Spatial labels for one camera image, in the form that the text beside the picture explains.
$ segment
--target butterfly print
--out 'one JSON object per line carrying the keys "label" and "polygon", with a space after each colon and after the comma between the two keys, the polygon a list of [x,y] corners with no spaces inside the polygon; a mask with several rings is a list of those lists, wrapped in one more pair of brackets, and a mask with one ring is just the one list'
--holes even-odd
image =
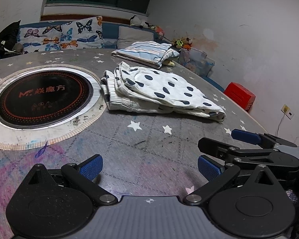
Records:
{"label": "butterfly print", "polygon": [[45,46],[45,51],[50,51],[52,48],[55,50],[60,50],[60,47],[57,44],[47,44]]}
{"label": "butterfly print", "polygon": [[96,16],[96,19],[97,19],[97,24],[98,24],[99,26],[101,26],[101,25],[102,25],[103,18],[100,17],[100,16]]}
{"label": "butterfly print", "polygon": [[62,32],[61,25],[53,25],[53,26],[47,26],[46,29],[42,32],[42,34],[48,33],[52,29],[55,29],[58,32]]}
{"label": "butterfly print", "polygon": [[78,45],[77,45],[77,41],[76,40],[72,40],[72,41],[70,41],[70,42],[68,42],[68,43],[61,43],[60,44],[60,46],[63,48],[63,49],[66,49],[66,48],[68,48],[68,47],[77,47]]}
{"label": "butterfly print", "polygon": [[96,30],[95,32],[98,34],[98,36],[100,37],[100,39],[103,39],[103,34],[102,34],[101,31]]}
{"label": "butterfly print", "polygon": [[71,40],[72,39],[72,36],[71,36],[72,30],[73,30],[73,28],[70,28],[65,35],[62,33],[60,41]]}
{"label": "butterfly print", "polygon": [[93,36],[91,36],[89,38],[78,38],[77,41],[78,42],[84,42],[84,43],[94,42],[96,38],[97,38],[97,35],[93,35]]}
{"label": "butterfly print", "polygon": [[23,47],[37,47],[37,46],[41,46],[40,43],[34,42],[34,43],[24,43]]}
{"label": "butterfly print", "polygon": [[30,36],[40,37],[38,33],[39,33],[38,29],[28,29],[24,37],[30,37]]}
{"label": "butterfly print", "polygon": [[21,41],[21,38],[20,38],[20,30],[18,32],[18,36],[17,36],[17,42],[20,42]]}
{"label": "butterfly print", "polygon": [[43,44],[48,44],[48,43],[51,43],[53,42],[54,44],[58,44],[59,43],[59,38],[58,37],[54,37],[53,39],[48,39],[48,38],[45,38],[43,39]]}
{"label": "butterfly print", "polygon": [[83,25],[80,22],[77,22],[77,32],[78,32],[78,34],[82,33],[83,30],[85,30],[85,29],[87,31],[92,31],[92,27],[91,27],[92,21],[93,21],[93,19],[88,20],[88,22],[85,25]]}

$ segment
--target blue gripper pad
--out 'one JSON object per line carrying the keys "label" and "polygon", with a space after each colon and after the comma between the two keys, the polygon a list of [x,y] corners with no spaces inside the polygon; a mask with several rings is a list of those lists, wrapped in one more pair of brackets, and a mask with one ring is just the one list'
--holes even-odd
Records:
{"label": "blue gripper pad", "polygon": [[80,168],[80,174],[89,180],[94,180],[103,169],[103,158],[98,156]]}
{"label": "blue gripper pad", "polygon": [[216,178],[222,173],[220,164],[216,163],[214,160],[207,156],[200,156],[198,158],[198,170],[199,172],[208,180]]}
{"label": "blue gripper pad", "polygon": [[239,129],[234,129],[231,132],[231,137],[235,140],[246,142],[252,145],[259,145],[262,142],[262,139],[258,134],[239,130]]}

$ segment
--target plastic storage box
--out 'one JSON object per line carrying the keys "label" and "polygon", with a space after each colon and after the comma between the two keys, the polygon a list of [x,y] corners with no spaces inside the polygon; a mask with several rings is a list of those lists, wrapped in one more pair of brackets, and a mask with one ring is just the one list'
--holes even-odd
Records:
{"label": "plastic storage box", "polygon": [[206,57],[206,53],[191,48],[190,51],[182,49],[179,55],[179,63],[195,74],[206,77],[215,61]]}

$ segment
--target butterfly pillow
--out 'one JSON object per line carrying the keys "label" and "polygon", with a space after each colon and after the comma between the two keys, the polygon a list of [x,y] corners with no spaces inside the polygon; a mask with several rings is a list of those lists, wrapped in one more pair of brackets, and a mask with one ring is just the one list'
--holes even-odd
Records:
{"label": "butterfly pillow", "polygon": [[21,28],[20,41],[25,53],[59,50],[63,25],[43,28]]}
{"label": "butterfly pillow", "polygon": [[103,48],[102,16],[62,26],[60,49]]}

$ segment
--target screw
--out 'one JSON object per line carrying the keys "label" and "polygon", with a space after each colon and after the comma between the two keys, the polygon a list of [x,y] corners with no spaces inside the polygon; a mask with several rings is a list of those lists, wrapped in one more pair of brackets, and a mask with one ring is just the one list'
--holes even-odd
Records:
{"label": "screw", "polygon": [[202,197],[201,197],[200,195],[190,194],[190,195],[187,195],[187,196],[186,196],[186,199],[187,199],[189,202],[197,203],[197,202],[200,202],[200,201],[202,200]]}
{"label": "screw", "polygon": [[104,195],[100,196],[100,201],[102,201],[104,203],[111,203],[114,200],[115,200],[115,197],[110,194],[104,194]]}

